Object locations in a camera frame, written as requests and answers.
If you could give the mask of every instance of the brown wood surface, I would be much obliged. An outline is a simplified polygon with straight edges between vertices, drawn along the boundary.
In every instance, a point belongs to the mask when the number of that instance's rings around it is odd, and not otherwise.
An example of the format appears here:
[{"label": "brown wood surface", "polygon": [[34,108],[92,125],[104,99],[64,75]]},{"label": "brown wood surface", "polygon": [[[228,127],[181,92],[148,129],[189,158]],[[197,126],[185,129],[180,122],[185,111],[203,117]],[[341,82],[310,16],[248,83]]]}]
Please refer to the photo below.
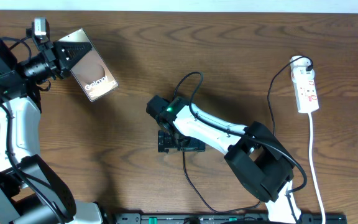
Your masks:
[{"label": "brown wood surface", "polygon": [[[97,200],[111,212],[209,212],[185,180],[181,154],[157,153],[158,126],[146,103],[156,94],[170,98],[184,75],[199,70],[199,107],[233,123],[271,127],[270,80],[291,56],[303,54],[316,71],[314,159],[324,206],[358,223],[358,15],[0,11],[0,36],[23,37],[39,16],[48,19],[52,40],[85,28],[120,83],[94,103],[72,77],[42,93],[41,154],[76,199]],[[26,57],[23,47],[14,53]],[[197,81],[185,82],[180,93],[189,97]],[[297,113],[289,69],[275,81],[271,100],[277,137],[309,178],[296,202],[319,213],[308,117]],[[187,158],[190,177],[215,209],[257,202],[220,152],[209,147]],[[298,171],[295,176],[299,184]]]}]

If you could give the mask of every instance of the white wall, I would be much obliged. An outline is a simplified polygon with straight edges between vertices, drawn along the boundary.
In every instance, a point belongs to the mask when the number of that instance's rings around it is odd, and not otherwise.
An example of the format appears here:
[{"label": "white wall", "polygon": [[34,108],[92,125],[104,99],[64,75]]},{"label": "white wall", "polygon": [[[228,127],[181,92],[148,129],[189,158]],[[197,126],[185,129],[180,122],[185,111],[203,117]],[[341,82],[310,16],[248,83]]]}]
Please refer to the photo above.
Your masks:
[{"label": "white wall", "polygon": [[358,0],[0,0],[0,9],[358,13]]}]

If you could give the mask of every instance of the white power strip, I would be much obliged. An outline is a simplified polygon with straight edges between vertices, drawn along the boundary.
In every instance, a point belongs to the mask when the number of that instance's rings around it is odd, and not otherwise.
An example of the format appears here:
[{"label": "white power strip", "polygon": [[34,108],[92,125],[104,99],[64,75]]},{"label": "white power strip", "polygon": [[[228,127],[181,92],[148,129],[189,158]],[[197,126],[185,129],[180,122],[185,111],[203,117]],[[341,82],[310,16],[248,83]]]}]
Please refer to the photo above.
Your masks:
[{"label": "white power strip", "polygon": [[[291,62],[301,56],[294,56]],[[291,63],[291,79],[295,89],[296,105],[299,113],[311,113],[319,108],[316,86],[314,85],[314,70],[306,71],[311,64],[307,58],[301,58]]]},{"label": "white power strip", "polygon": [[[301,56],[294,56],[290,62],[296,60]],[[291,79],[295,89],[296,105],[298,106],[299,113],[307,113],[309,115],[310,122],[310,141],[309,141],[309,163],[311,176],[313,178],[314,189],[318,199],[318,204],[321,210],[321,223],[326,223],[326,215],[323,206],[323,200],[321,199],[320,190],[318,188],[316,172],[314,171],[313,164],[313,120],[311,112],[316,111],[318,106],[316,86],[314,85],[314,70],[307,71],[307,67],[311,65],[311,61],[308,58],[300,58],[291,63]]]}]

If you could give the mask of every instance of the power outlet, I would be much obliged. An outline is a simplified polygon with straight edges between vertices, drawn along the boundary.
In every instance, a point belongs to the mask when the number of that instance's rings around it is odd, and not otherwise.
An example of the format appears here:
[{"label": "power outlet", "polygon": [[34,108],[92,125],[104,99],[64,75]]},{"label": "power outlet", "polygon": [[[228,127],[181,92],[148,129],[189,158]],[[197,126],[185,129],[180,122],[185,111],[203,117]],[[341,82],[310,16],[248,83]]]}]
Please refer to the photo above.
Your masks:
[{"label": "power outlet", "polygon": [[[292,57],[290,61],[301,56]],[[296,105],[299,113],[311,113],[319,108],[316,85],[314,83],[314,70],[306,71],[310,60],[301,58],[291,63],[291,79],[295,89]]]}]

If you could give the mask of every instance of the green component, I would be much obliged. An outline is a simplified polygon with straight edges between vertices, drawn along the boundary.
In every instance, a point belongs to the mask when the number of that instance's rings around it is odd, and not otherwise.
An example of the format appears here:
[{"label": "green component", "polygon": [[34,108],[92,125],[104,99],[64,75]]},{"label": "green component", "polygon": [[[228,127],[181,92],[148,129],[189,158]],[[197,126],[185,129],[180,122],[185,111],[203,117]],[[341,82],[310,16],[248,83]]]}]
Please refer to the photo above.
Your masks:
[{"label": "green component", "polygon": [[157,224],[157,218],[149,218],[149,224]]}]

